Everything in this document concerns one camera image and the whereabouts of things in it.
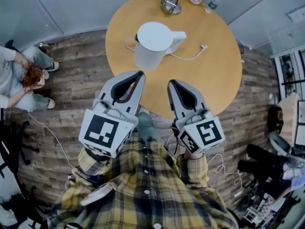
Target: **water bottle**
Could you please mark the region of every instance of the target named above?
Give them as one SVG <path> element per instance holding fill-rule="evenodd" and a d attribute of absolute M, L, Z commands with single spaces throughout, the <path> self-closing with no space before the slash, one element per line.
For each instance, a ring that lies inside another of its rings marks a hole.
<path fill-rule="evenodd" d="M 220 0 L 212 0 L 208 4 L 208 6 L 210 7 L 210 9 L 214 10 L 218 7 L 219 3 L 220 3 Z"/>

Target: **white pitcher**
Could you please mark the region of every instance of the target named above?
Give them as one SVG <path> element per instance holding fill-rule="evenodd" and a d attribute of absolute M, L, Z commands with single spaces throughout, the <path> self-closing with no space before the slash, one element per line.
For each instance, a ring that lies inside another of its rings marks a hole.
<path fill-rule="evenodd" d="M 174 53 L 185 40 L 183 31 L 171 31 L 166 25 L 158 22 L 143 24 L 136 35 L 134 62 L 144 71 L 155 70 L 163 57 Z"/>

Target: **cable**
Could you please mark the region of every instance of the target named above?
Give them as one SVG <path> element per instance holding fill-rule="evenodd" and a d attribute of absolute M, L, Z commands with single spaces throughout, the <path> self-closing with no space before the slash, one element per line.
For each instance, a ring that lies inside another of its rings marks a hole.
<path fill-rule="evenodd" d="M 216 168 L 215 173 L 219 173 L 219 172 L 224 168 L 224 173 L 225 173 L 226 175 L 238 174 L 238 175 L 239 175 L 239 178 L 236 179 L 236 180 L 234 181 L 234 185 L 237 185 L 238 183 L 240 183 L 240 186 L 241 186 L 241 188 L 243 189 L 242 174 L 239 173 L 239 172 L 227 173 L 226 170 L 225 170 L 225 166 L 224 166 L 224 159 L 223 159 L 223 156 L 222 156 L 221 154 L 216 154 L 216 155 L 208 162 L 208 166 L 209 166 L 210 162 L 211 162 L 214 158 L 216 158 L 218 155 L 221 157 L 222 164 L 219 165 L 219 166 Z"/>
<path fill-rule="evenodd" d="M 29 115 L 30 115 L 30 117 L 32 117 L 37 123 L 42 124 L 44 127 L 46 127 L 46 128 L 54 135 L 54 137 L 56 138 L 58 144 L 61 146 L 61 149 L 62 149 L 63 153 L 65 154 L 66 159 L 67 159 L 69 165 L 70 165 L 72 168 L 75 168 L 73 165 L 71 165 L 71 163 L 70 163 L 70 161 L 69 161 L 69 159 L 68 159 L 68 156 L 67 156 L 65 150 L 63 149 L 61 143 L 59 142 L 57 136 L 56 136 L 56 135 L 55 135 L 55 134 L 54 134 L 54 133 L 53 133 L 44 123 L 41 123 L 41 122 L 39 122 L 38 120 L 36 120 L 30 113 L 29 113 Z"/>
<path fill-rule="evenodd" d="M 168 141 L 170 140 L 170 138 L 172 137 L 172 135 L 173 135 L 173 133 L 168 137 L 168 139 L 167 139 L 167 141 L 166 141 L 166 144 L 165 145 L 167 145 L 168 144 Z"/>
<path fill-rule="evenodd" d="M 131 41 L 131 40 L 134 40 L 134 38 L 130 38 L 130 39 L 128 39 L 128 40 L 125 42 L 125 47 L 126 47 L 126 48 L 128 48 L 129 50 L 131 50 L 131 51 L 134 51 L 134 52 L 135 52 L 135 49 L 132 49 L 132 48 L 130 48 L 130 47 L 128 47 L 128 46 L 127 46 L 127 42 L 129 42 L 129 41 Z"/>
<path fill-rule="evenodd" d="M 194 60 L 195 58 L 197 58 L 204 50 L 206 50 L 208 48 L 207 45 L 205 45 L 205 46 L 201 45 L 201 47 L 202 47 L 201 51 L 195 57 L 193 57 L 191 59 L 183 59 L 183 58 L 180 58 L 180 57 L 178 57 L 178 56 L 176 56 L 176 55 L 174 55 L 172 53 L 170 53 L 170 55 L 174 56 L 177 59 L 181 59 L 181 60 L 184 60 L 184 61 L 191 61 L 191 60 Z"/>
<path fill-rule="evenodd" d="M 129 41 L 131 41 L 131 40 L 134 40 L 134 38 L 128 39 L 128 40 L 125 42 L 125 47 L 128 48 L 128 49 L 131 50 L 131 51 L 135 51 L 133 48 L 127 46 L 127 43 L 128 43 Z M 181 59 L 181 60 L 184 60 L 184 61 L 191 61 L 191 60 L 194 60 L 195 58 L 197 58 L 204 50 L 206 50 L 206 49 L 208 48 L 207 45 L 205 45 L 205 46 L 201 45 L 201 47 L 202 47 L 201 51 L 200 51 L 195 57 L 193 57 L 193 58 L 191 58 L 191 59 L 180 58 L 179 56 L 176 56 L 176 55 L 174 55 L 174 54 L 172 54 L 172 53 L 170 53 L 170 55 L 171 55 L 171 56 L 174 56 L 174 57 L 177 58 L 177 59 Z"/>
<path fill-rule="evenodd" d="M 107 109 L 106 112 L 105 112 L 105 114 L 107 114 L 110 110 L 114 110 L 115 112 L 119 113 L 119 115 L 120 115 L 119 120 L 126 121 L 126 117 L 125 117 L 118 109 L 114 109 L 114 108 L 113 108 L 113 109 L 110 109 L 109 106 L 108 106 L 105 102 L 103 102 L 102 99 L 100 99 L 100 98 L 95 98 L 95 99 L 93 100 L 92 108 L 95 107 L 95 105 L 96 105 L 97 102 L 100 102 L 102 105 L 105 106 L 105 108 Z"/>
<path fill-rule="evenodd" d="M 176 149 L 175 149 L 175 152 L 173 153 L 173 155 L 176 155 L 177 151 L 178 151 L 178 142 L 176 144 Z"/>

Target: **round wooden table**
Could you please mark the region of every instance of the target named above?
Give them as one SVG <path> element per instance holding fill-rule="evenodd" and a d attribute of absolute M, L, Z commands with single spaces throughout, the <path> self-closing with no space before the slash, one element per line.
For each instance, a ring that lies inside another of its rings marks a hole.
<path fill-rule="evenodd" d="M 182 12 L 167 16 L 160 9 L 160 1 L 130 0 L 116 11 L 106 34 L 106 54 L 113 74 L 139 70 L 134 64 L 134 52 L 125 48 L 125 42 L 134 38 L 142 24 L 156 21 L 172 31 L 184 31 L 187 39 L 175 55 L 189 59 L 201 50 L 202 44 L 208 45 L 208 49 L 192 61 L 167 55 L 156 70 L 145 71 L 140 104 L 157 115 L 174 119 L 167 84 L 177 79 L 200 91 L 212 113 L 218 115 L 235 98 L 242 78 L 242 61 L 235 37 L 216 13 L 206 13 L 202 5 L 179 0 Z M 135 47 L 133 41 L 128 45 Z"/>

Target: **yellow plaid shirt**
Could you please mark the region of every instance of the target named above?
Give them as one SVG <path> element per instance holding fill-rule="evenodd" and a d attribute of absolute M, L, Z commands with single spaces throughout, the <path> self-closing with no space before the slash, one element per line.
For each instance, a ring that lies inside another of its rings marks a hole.
<path fill-rule="evenodd" d="M 87 206 L 83 228 L 238 228 L 219 194 L 208 187 L 207 170 L 204 156 L 175 158 L 154 139 L 145 145 L 131 137 L 115 159 L 100 162 L 83 148 L 74 179 L 49 215 L 49 228 L 74 222 L 84 210 L 80 201 L 107 183 L 112 192 Z"/>

